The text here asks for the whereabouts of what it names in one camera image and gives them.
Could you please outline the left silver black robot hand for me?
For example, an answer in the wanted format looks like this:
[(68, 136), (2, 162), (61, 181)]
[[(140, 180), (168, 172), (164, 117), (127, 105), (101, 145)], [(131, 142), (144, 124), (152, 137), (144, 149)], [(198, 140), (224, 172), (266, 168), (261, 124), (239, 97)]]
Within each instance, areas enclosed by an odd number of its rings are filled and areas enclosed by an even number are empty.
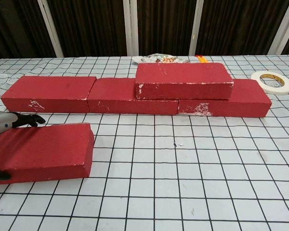
[(37, 114), (22, 115), (17, 112), (0, 111), (0, 134), (24, 125), (37, 127), (38, 124), (44, 124), (45, 122), (45, 119)]

